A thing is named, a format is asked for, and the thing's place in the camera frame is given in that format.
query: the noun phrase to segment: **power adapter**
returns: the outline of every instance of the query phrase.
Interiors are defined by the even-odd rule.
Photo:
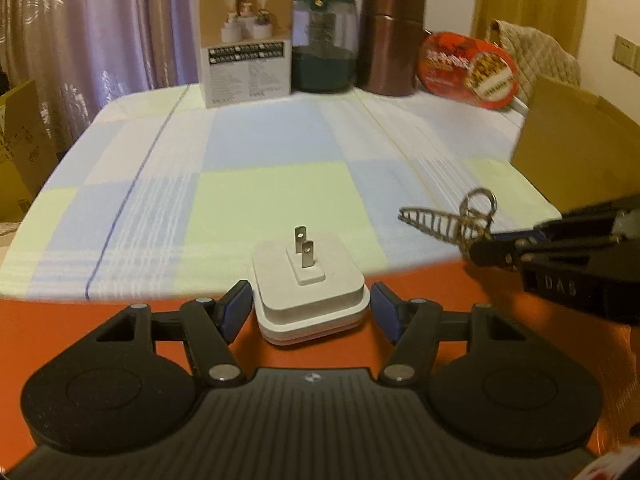
[[[291,240],[257,245],[249,269],[262,336],[290,345],[358,325],[369,305],[369,289],[337,237],[307,239],[297,227]]]

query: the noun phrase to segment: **glass jar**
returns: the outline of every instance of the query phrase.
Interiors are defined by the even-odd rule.
[[[354,82],[358,23],[354,0],[294,0],[292,86],[339,92]]]

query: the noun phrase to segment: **light switch panel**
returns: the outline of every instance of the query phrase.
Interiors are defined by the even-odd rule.
[[[613,48],[613,61],[633,70],[635,58],[636,44],[621,36],[616,36],[616,43]]]
[[[636,65],[634,66],[634,72],[640,75],[640,45],[636,46]]]

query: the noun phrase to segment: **tablecloth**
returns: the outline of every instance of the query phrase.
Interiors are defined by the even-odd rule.
[[[494,191],[495,230],[558,212],[509,164],[522,116],[359,90],[206,110],[197,86],[107,105],[45,184],[0,267],[0,294],[47,300],[223,292],[260,241],[335,232],[360,269],[458,256],[398,221]]]

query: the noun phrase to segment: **cardboard box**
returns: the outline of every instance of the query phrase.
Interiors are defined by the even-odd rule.
[[[11,245],[12,240],[14,240],[15,232],[18,230],[18,227],[20,227],[20,224],[17,222],[0,222],[0,267],[2,266],[4,257],[9,250],[9,245]]]
[[[57,164],[35,82],[0,96],[0,222],[24,217]]]
[[[560,212],[640,193],[640,125],[602,97],[538,79],[511,164]]]
[[[291,92],[292,0],[194,0],[207,108]]]

